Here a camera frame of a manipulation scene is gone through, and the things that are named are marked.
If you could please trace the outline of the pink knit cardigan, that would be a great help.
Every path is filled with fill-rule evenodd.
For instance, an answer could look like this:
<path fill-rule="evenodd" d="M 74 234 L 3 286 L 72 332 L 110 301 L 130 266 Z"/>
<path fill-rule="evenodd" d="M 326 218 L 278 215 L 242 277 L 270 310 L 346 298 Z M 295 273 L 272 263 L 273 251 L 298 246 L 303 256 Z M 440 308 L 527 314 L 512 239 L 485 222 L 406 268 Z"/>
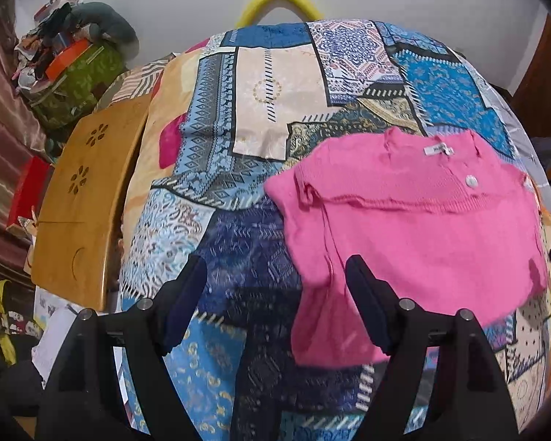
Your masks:
<path fill-rule="evenodd" d="M 302 280 L 291 329 L 296 363 L 348 368 L 381 361 L 347 287 L 360 256 L 402 298 L 489 325 L 548 284 L 530 178 L 478 133 L 401 129 L 319 143 L 264 186 L 284 218 Z"/>

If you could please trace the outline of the brown wooden door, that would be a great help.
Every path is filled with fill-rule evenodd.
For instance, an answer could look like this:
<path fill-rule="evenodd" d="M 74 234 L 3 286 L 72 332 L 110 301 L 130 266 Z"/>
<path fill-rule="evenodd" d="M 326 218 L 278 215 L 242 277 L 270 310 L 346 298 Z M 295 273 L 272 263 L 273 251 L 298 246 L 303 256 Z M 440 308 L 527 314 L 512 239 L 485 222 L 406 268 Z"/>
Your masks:
<path fill-rule="evenodd" d="M 551 15 L 545 20 L 533 60 L 512 96 L 512 109 L 536 146 L 551 181 Z"/>

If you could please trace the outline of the wooden lap desk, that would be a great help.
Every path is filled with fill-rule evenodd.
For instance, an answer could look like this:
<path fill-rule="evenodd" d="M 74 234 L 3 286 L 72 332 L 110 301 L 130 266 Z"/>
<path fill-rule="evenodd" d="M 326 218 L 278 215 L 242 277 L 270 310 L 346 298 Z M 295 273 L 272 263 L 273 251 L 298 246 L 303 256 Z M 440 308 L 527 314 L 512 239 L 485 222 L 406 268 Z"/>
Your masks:
<path fill-rule="evenodd" d="M 54 166 L 37 219 L 32 282 L 102 311 L 112 284 L 120 212 L 151 97 L 81 118 Z"/>

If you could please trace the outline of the red box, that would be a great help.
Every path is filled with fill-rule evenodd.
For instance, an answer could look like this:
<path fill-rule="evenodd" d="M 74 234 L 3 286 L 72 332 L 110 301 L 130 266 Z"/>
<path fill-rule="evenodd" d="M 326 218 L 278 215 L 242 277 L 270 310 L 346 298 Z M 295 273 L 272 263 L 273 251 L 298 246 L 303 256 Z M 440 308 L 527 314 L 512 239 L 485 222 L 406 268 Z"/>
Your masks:
<path fill-rule="evenodd" d="M 10 212 L 8 212 L 8 232 L 22 229 L 19 218 L 35 220 L 42 207 L 42 200 L 50 178 L 53 176 L 54 166 L 42 157 L 34 155 L 22 169 L 17 187 L 12 197 Z"/>

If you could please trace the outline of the striped brown curtain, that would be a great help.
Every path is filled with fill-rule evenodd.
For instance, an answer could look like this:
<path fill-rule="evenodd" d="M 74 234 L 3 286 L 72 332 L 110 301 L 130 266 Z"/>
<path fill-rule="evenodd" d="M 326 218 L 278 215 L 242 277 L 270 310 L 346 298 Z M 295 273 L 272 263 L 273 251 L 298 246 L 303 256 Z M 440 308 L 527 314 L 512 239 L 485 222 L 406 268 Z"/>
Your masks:
<path fill-rule="evenodd" d="M 17 68 L 14 23 L 14 0 L 0 0 L 0 280 L 29 286 L 28 242 L 7 230 L 8 214 L 25 165 L 32 156 L 46 154 L 46 135 L 11 82 Z"/>

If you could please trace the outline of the green storage bag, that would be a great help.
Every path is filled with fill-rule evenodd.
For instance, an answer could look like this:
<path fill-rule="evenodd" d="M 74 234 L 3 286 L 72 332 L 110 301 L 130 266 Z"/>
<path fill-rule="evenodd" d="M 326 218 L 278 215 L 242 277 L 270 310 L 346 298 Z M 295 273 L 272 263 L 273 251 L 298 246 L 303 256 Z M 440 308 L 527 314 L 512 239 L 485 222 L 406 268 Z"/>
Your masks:
<path fill-rule="evenodd" d="M 54 80 L 28 95 L 28 105 L 43 129 L 55 132 L 89 114 L 124 71 L 123 57 L 113 46 L 84 44 Z"/>

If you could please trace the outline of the patchwork patterned bed cover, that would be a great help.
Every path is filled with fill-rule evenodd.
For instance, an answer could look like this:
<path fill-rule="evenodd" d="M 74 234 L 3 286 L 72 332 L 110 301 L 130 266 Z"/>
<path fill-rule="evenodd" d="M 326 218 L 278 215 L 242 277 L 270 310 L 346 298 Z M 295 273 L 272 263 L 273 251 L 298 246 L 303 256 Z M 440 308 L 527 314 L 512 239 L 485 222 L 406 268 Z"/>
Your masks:
<path fill-rule="evenodd" d="M 551 187 L 501 95 L 446 44 L 342 19 L 233 29 L 169 63 L 140 159 L 126 308 L 192 257 L 162 357 L 204 440 L 349 440 L 388 358 L 344 275 L 478 316 L 525 425 L 551 366 Z"/>

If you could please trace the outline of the orange box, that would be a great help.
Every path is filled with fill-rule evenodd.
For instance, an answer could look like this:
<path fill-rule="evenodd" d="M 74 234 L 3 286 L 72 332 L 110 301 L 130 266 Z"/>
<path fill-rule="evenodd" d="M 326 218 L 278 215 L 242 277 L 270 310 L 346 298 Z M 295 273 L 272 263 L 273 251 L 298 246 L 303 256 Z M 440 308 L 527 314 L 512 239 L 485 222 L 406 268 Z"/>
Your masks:
<path fill-rule="evenodd" d="M 46 68 L 46 77 L 49 81 L 55 81 L 58 76 L 74 63 L 90 46 L 91 43 L 87 39 L 81 39 L 58 54 Z"/>

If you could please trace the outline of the yellow foam tube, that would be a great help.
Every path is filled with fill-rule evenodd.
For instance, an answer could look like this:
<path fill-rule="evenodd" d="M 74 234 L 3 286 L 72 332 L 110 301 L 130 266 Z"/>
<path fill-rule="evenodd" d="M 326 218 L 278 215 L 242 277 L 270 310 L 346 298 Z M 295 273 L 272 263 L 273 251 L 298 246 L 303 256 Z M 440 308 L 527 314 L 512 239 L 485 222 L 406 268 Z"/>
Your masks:
<path fill-rule="evenodd" d="M 277 6 L 288 9 L 305 22 L 323 18 L 322 13 L 311 0 L 249 0 L 236 22 L 236 28 L 249 27 L 260 22 Z"/>

